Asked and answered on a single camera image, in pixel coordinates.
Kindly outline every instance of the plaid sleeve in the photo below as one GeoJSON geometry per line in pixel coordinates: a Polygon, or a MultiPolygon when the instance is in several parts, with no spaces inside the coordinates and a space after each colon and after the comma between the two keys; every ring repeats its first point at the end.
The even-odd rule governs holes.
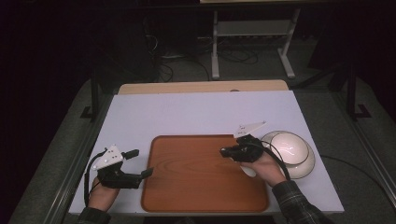
{"type": "Polygon", "coordinates": [[[107,224],[111,216],[99,209],[85,207],[78,217],[77,224],[107,224]]]}
{"type": "Polygon", "coordinates": [[[272,191],[283,216],[289,223],[333,223],[305,198],[294,181],[279,183],[272,191]]]}

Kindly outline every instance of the metal frame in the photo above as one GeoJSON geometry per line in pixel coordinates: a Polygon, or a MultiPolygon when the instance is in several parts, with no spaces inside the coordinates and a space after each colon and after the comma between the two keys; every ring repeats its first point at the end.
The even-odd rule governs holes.
{"type": "Polygon", "coordinates": [[[236,35],[285,35],[283,48],[278,49],[280,61],[288,78],[295,78],[287,53],[294,34],[300,9],[294,10],[291,20],[283,21],[219,21],[218,12],[214,12],[213,19],[213,50],[212,50],[212,78],[219,79],[218,36],[236,35]]]}

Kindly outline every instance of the human hand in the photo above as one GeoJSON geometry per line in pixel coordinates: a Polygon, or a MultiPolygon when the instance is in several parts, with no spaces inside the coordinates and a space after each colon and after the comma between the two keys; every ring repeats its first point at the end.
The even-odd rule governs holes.
{"type": "Polygon", "coordinates": [[[99,183],[99,179],[97,177],[93,180],[92,185],[95,187],[91,192],[88,207],[107,212],[114,201],[116,201],[120,189],[111,189],[103,186],[99,183]]]}
{"type": "Polygon", "coordinates": [[[258,160],[254,162],[241,162],[241,165],[253,169],[271,187],[287,180],[280,171],[280,167],[276,161],[265,152],[262,153],[262,156],[258,160]]]}

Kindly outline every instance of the white table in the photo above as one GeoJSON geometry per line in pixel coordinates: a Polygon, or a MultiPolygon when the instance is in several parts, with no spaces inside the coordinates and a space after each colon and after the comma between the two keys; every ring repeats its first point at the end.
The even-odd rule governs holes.
{"type": "MultiPolygon", "coordinates": [[[[300,135],[313,148],[316,165],[312,173],[295,180],[309,202],[324,213],[340,213],[343,205],[318,154],[292,91],[231,91],[144,93],[116,95],[108,110],[92,157],[105,147],[116,144],[120,151],[139,149],[140,155],[125,161],[121,170],[140,174],[147,168],[151,141],[158,135],[233,134],[240,124],[261,122],[265,126],[253,135],[263,137],[272,131],[300,135]]],[[[91,180],[96,172],[91,171],[91,180]]],[[[202,216],[204,214],[148,213],[141,207],[144,182],[139,189],[122,189],[110,208],[110,214],[131,216],[202,216]]],[[[79,214],[84,208],[81,180],[69,212],[79,214]]],[[[262,213],[280,212],[268,187],[269,207],[262,213]]],[[[236,213],[211,215],[245,215],[236,213]]]]}

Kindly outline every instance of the wooden tray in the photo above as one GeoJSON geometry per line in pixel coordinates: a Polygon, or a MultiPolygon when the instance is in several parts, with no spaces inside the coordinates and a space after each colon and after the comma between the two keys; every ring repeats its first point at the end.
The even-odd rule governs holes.
{"type": "Polygon", "coordinates": [[[236,145],[230,134],[162,135],[151,143],[142,207],[148,212],[262,212],[268,197],[264,182],[222,158],[222,147],[236,145]]]}

